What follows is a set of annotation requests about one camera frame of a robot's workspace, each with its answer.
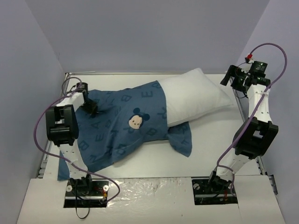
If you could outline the white pillow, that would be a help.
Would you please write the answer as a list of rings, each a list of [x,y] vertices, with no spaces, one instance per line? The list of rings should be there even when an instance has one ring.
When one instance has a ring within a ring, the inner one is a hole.
[[[200,68],[158,81],[166,101],[168,127],[198,119],[233,104]]]

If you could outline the blue cartoon print pillowcase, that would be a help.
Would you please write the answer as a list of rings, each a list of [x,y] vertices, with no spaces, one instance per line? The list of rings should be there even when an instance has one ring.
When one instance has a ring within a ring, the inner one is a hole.
[[[92,116],[76,111],[78,147],[90,172],[124,159],[143,143],[168,140],[178,153],[189,157],[192,134],[188,122],[168,127],[164,91],[158,81],[120,91],[89,90],[98,106]]]

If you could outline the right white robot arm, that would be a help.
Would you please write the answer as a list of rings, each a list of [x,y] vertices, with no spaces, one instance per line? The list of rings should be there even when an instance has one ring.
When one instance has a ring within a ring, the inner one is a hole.
[[[278,133],[269,110],[271,81],[265,77],[267,64],[250,61],[247,70],[231,65],[221,81],[231,83],[249,102],[249,117],[235,133],[230,147],[220,156],[212,171],[207,187],[217,193],[223,187],[231,189],[235,174],[249,161],[263,156]]]

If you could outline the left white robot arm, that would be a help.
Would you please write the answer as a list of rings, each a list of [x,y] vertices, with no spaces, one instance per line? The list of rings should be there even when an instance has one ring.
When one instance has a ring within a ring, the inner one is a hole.
[[[60,150],[59,158],[66,163],[70,185],[83,195],[89,195],[94,183],[78,147],[79,127],[75,112],[80,108],[91,116],[98,109],[97,103],[88,97],[88,84],[82,82],[77,83],[76,90],[66,94],[60,103],[46,110],[46,132],[48,140]]]

